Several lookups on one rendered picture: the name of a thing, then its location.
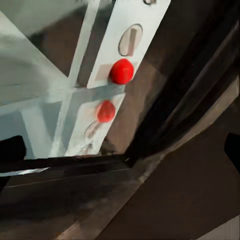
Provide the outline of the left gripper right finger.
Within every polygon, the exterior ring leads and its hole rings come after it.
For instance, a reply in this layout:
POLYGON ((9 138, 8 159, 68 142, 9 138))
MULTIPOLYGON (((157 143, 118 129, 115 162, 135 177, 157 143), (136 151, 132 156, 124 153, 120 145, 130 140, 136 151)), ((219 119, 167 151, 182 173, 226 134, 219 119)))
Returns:
POLYGON ((228 133, 224 151, 240 173, 240 135, 228 133))

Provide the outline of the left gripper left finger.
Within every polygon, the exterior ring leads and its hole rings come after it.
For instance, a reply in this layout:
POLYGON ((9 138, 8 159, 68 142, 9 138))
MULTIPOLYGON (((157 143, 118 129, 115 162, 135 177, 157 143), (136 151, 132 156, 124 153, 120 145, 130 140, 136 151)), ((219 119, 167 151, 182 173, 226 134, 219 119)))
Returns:
POLYGON ((0 139, 0 193, 26 152, 21 133, 0 139))

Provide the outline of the microwave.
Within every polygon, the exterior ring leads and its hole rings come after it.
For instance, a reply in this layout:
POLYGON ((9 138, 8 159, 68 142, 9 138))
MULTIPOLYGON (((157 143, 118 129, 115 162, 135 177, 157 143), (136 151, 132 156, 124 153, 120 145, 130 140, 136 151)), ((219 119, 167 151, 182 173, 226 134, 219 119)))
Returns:
POLYGON ((0 205, 144 175, 240 96, 240 0, 0 0, 0 205))

